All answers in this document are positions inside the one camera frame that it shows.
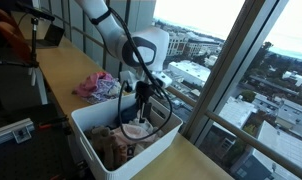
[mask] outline desk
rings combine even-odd
[[[14,13],[16,19],[22,14]],[[22,21],[21,30],[26,38],[31,37],[30,16]],[[38,38],[45,35],[46,22],[38,25]],[[89,104],[72,89],[93,72],[103,69],[63,38],[58,48],[37,49],[37,60],[62,111],[71,118],[71,112]],[[140,171],[133,179],[232,179],[219,166],[177,134],[172,145]]]

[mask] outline sky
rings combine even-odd
[[[226,39],[243,3],[244,0],[157,0],[154,17]],[[274,45],[271,51],[302,59],[302,0],[289,0],[265,41]]]

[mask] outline plush toy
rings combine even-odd
[[[92,147],[101,158],[104,167],[115,170],[127,161],[126,146],[119,146],[113,132],[104,126],[91,130]]]

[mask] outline white plastic bin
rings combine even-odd
[[[161,110],[161,112],[167,117],[169,114],[168,109],[153,98],[150,98],[150,102],[158,110]],[[126,109],[134,103],[135,94],[124,96],[121,100],[121,109]],[[169,147],[182,125],[182,120],[172,113],[169,122],[162,129],[165,135],[161,139],[153,143],[118,169],[109,171],[104,167],[83,132],[91,129],[93,126],[112,124],[118,114],[117,104],[118,99],[113,99],[75,110],[71,114],[74,121],[76,142],[96,179],[126,180],[132,178],[153,159],[160,155],[167,147]],[[157,127],[165,121],[165,119],[161,118],[154,111],[151,112],[150,119],[153,126]]]

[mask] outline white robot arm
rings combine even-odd
[[[131,67],[140,67],[128,38],[115,21],[103,0],[75,0],[100,32],[107,51]],[[168,87],[172,80],[163,70],[163,61],[169,44],[169,34],[159,28],[149,27],[131,34],[143,62],[162,87]]]

